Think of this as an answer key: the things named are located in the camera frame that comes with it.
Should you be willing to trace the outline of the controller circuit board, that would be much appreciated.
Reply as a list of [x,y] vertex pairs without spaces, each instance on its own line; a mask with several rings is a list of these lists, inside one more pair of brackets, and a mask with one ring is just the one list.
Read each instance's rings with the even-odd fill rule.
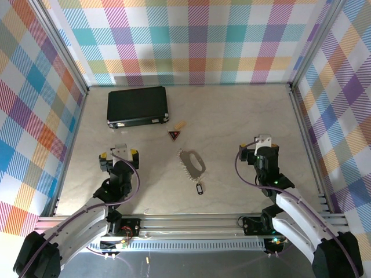
[[127,240],[120,240],[120,241],[101,241],[100,244],[101,250],[123,250],[127,248],[128,241]]
[[285,237],[272,237],[264,239],[265,252],[267,254],[280,253],[285,249]]

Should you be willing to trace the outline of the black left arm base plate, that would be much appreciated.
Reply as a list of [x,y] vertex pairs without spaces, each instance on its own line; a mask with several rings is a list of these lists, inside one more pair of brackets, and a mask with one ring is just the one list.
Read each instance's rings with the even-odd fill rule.
[[140,232],[139,218],[121,218],[111,223],[109,234],[122,237],[137,237]]

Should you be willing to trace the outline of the black hard case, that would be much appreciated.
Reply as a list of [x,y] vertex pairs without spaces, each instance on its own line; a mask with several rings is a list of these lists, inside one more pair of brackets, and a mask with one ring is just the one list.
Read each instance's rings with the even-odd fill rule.
[[107,101],[107,124],[112,129],[163,124],[169,120],[163,86],[111,91]]

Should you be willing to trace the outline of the aluminium side floor rail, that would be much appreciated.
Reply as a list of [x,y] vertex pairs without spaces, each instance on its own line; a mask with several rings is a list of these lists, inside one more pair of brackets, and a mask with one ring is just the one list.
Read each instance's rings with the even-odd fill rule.
[[307,125],[305,123],[304,114],[300,108],[299,101],[297,99],[297,94],[295,93],[295,89],[293,86],[288,83],[288,94],[290,98],[290,102],[292,104],[294,114],[297,120],[297,124],[299,126],[300,134],[304,143],[305,151],[308,156],[309,164],[311,167],[312,174],[314,176],[315,184],[317,186],[318,193],[322,196],[325,200],[322,205],[327,205],[327,212],[334,213],[334,207],[332,204],[331,199],[329,198],[329,193],[325,185],[325,180],[321,172],[321,168],[316,157],[316,153],[311,142],[310,134],[307,129]]
[[79,115],[78,115],[75,127],[73,129],[71,144],[67,149],[66,161],[63,164],[61,177],[60,177],[60,179],[59,179],[59,181],[56,185],[56,189],[54,190],[53,199],[52,199],[52,202],[50,204],[50,208],[49,208],[49,211],[48,211],[48,214],[47,214],[47,216],[49,216],[49,217],[53,217],[55,215],[56,210],[57,210],[57,206],[59,204],[61,192],[62,192],[63,185],[64,185],[64,182],[65,182],[65,179],[66,179],[66,176],[67,176],[68,167],[69,167],[69,164],[70,164],[70,161],[71,161],[74,145],[75,145],[75,142],[76,142],[76,139],[77,139],[79,126],[81,124],[81,119],[82,119],[82,115],[83,115],[83,112],[84,112],[84,109],[85,109],[86,99],[87,99],[88,95],[89,95],[89,89],[87,89],[84,92],[84,95],[83,95],[82,106],[81,106],[81,109],[79,111]]

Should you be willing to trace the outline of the left controller circuit board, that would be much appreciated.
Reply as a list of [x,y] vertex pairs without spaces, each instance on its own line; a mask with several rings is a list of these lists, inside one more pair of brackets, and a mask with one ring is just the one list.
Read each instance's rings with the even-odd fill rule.
[[127,240],[120,240],[120,241],[101,241],[100,244],[101,250],[123,250],[127,248],[128,241]]

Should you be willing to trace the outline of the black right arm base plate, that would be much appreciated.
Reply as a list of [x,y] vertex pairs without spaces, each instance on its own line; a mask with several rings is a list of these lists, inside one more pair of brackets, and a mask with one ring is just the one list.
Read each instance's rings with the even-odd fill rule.
[[277,235],[269,224],[261,222],[257,217],[242,217],[242,229],[245,236]]

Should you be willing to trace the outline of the aluminium corner post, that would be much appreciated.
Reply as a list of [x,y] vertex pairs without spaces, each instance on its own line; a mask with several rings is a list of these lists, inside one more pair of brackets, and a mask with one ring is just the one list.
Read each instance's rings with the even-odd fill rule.
[[310,28],[301,52],[289,78],[289,86],[293,90],[298,87],[310,64],[314,60],[319,48],[322,46],[332,25],[337,19],[347,0],[319,0],[319,8],[313,13],[315,22]]
[[87,95],[89,92],[89,86],[83,78],[77,64],[75,63],[66,44],[64,43],[42,0],[27,1],[35,12],[37,18],[40,20],[41,26],[43,26],[47,36],[49,37],[53,46],[56,48],[56,51],[61,56],[64,65],[70,71],[73,80],[77,83],[78,87]]

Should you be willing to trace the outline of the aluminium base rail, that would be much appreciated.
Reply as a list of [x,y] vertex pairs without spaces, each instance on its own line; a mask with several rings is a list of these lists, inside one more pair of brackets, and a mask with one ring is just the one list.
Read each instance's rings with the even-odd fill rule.
[[[123,215],[123,219],[140,219],[139,230],[135,239],[175,240],[175,239],[241,239],[245,235],[241,214],[137,214]],[[320,213],[325,221],[342,232],[350,230],[344,214]],[[41,217],[35,231],[42,233],[67,219],[67,216]],[[268,238],[268,234],[258,235],[256,231],[250,237]]]

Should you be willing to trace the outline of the silver keyring holder with rings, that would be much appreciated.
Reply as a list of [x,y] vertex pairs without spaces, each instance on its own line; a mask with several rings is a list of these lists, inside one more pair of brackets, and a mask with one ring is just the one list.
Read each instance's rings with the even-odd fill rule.
[[[192,162],[191,157],[194,156],[201,169],[198,169]],[[199,153],[194,150],[185,151],[179,149],[177,157],[181,161],[184,171],[187,173],[188,178],[193,182],[199,182],[202,174],[206,171],[206,165]]]

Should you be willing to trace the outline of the right controller circuit board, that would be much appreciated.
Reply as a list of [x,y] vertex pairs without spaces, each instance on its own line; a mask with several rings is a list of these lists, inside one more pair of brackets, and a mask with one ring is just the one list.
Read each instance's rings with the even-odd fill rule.
[[272,237],[264,239],[265,252],[267,254],[280,253],[285,249],[285,237]]

